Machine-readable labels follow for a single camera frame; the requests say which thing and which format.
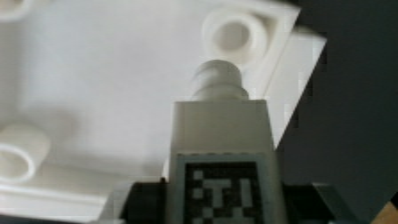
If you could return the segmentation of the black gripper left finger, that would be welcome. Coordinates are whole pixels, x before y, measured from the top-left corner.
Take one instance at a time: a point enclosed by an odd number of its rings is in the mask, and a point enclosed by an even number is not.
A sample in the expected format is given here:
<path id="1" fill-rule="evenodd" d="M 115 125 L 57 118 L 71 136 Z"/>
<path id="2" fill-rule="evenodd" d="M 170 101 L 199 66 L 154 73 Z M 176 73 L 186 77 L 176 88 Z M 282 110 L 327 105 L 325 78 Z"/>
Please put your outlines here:
<path id="1" fill-rule="evenodd" d="M 115 186 L 103 206 L 108 224 L 165 224 L 167 186 L 163 178 Z"/>

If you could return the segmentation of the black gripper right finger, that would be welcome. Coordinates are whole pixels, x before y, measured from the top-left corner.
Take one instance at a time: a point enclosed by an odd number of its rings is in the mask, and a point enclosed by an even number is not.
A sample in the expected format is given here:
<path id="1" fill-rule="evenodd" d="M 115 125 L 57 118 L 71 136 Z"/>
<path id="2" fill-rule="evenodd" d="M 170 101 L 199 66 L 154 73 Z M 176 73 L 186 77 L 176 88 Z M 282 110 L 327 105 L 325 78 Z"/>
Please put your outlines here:
<path id="1" fill-rule="evenodd" d="M 282 185 L 289 224 L 359 224 L 332 185 Z"/>

